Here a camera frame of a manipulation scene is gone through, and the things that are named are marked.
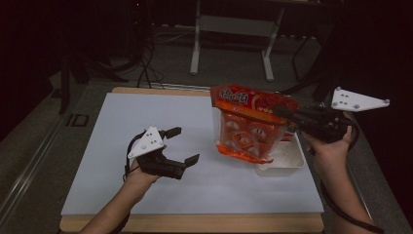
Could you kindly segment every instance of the forearm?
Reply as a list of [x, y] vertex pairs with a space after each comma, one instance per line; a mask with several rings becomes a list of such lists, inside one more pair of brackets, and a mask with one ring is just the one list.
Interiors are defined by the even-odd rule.
[[130, 213], [133, 206], [142, 199], [150, 184], [127, 186], [124, 184], [109, 203], [80, 232], [82, 234], [109, 233]]
[[[361, 204], [350, 181], [347, 171], [336, 172], [335, 175], [322, 176], [322, 181], [335, 205], [350, 217], [373, 225], [373, 221]], [[372, 233], [358, 227], [332, 211], [335, 233]]]

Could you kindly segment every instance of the white mat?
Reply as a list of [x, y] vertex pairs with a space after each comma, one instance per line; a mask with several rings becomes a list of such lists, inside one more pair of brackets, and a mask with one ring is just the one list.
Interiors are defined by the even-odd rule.
[[96, 214], [123, 183], [131, 139], [151, 125], [182, 128], [165, 139], [169, 159], [201, 156], [182, 180], [158, 179], [133, 214], [323, 212], [307, 164], [290, 176], [260, 176], [254, 165], [218, 153], [209, 97], [108, 94], [61, 214]]

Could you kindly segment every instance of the wooden table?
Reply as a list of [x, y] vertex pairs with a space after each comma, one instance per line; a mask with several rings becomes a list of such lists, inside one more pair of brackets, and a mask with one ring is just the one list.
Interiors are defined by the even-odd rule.
[[[209, 92], [115, 88], [117, 94], [209, 96]], [[63, 215], [60, 229], [78, 232], [93, 215]], [[125, 232], [165, 233], [320, 233], [320, 214], [132, 214]]]

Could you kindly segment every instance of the hand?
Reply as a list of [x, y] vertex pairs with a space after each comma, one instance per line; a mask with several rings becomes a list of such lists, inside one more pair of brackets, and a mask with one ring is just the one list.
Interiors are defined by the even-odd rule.
[[127, 175], [124, 186], [136, 194], [135, 202], [139, 202], [143, 195], [142, 191], [146, 191], [152, 185], [152, 183], [156, 182], [156, 180], [160, 178], [158, 175], [149, 175], [144, 173], [137, 164], [137, 160], [133, 159], [131, 164], [131, 172]]
[[343, 139], [333, 143], [326, 143], [306, 133], [303, 133], [303, 137], [316, 151], [314, 165], [321, 178], [339, 176], [345, 172], [347, 153], [352, 141], [351, 126], [348, 127]]

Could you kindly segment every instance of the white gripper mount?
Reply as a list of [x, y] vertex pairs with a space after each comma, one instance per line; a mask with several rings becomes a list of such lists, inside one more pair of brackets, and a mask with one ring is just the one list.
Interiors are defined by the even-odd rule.
[[365, 95], [356, 94], [337, 87], [334, 90], [331, 108], [360, 112], [363, 110], [375, 109], [389, 106], [389, 99], [378, 99]]
[[128, 154], [128, 158], [135, 158], [162, 147], [164, 147], [164, 141], [158, 129], [155, 126], [151, 126]]

